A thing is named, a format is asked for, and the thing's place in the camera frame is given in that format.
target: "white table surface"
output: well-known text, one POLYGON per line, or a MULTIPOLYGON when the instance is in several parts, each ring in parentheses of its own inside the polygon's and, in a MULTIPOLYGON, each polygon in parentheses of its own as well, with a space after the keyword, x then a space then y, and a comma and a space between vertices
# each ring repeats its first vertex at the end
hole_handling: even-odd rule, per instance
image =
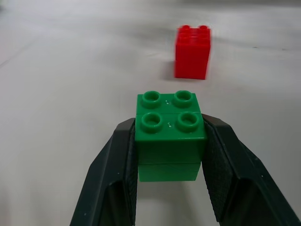
MULTIPOLYGON (((87 170, 147 90, 195 92, 301 218, 301 9, 172 0, 6 0, 0 11, 0 225, 67 226, 87 170), (208 79, 173 79, 174 35, 207 24, 208 79)), ((139 183, 137 226, 217 226, 196 182, 139 183)))

